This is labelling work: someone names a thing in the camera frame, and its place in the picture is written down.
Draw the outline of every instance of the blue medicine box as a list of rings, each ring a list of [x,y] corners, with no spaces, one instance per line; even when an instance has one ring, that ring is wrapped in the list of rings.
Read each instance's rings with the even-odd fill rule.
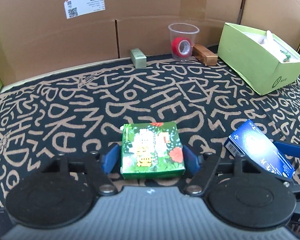
[[[276,146],[248,119],[226,140],[225,147],[236,156],[244,154],[265,170],[286,178],[292,178],[294,168],[281,155]]]

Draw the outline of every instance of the barcode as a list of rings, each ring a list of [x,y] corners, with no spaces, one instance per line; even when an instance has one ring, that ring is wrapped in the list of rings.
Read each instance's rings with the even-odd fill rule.
[[[69,18],[78,16],[78,11],[76,7],[69,9],[68,13],[69,13]]]
[[[231,142],[228,142],[226,144],[226,148],[229,150],[229,152],[232,153],[233,156],[240,154],[240,152],[236,149],[236,147],[234,147],[234,145]]]

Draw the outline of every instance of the cup rim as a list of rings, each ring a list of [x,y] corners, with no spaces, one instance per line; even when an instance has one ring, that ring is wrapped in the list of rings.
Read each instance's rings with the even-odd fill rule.
[[[173,25],[177,25],[177,24],[189,25],[189,26],[192,26],[192,27],[196,28],[197,30],[194,31],[194,32],[181,32],[181,31],[176,31],[176,30],[171,28]],[[172,24],[168,25],[168,28],[169,28],[169,30],[171,30],[173,32],[182,33],[182,34],[197,34],[200,31],[200,29],[197,26],[194,26],[194,25],[189,24],[189,23],[172,23]]]

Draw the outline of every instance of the green floral box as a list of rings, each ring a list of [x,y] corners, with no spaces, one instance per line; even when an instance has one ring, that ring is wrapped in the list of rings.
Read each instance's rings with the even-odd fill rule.
[[[185,171],[175,122],[125,124],[121,149],[124,179],[171,178]]]

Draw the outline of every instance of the clear plastic cup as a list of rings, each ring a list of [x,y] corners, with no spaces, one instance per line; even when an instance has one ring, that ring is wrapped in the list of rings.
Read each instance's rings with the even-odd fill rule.
[[[176,61],[187,61],[192,56],[192,48],[198,27],[188,23],[173,23],[168,26],[172,57]]]

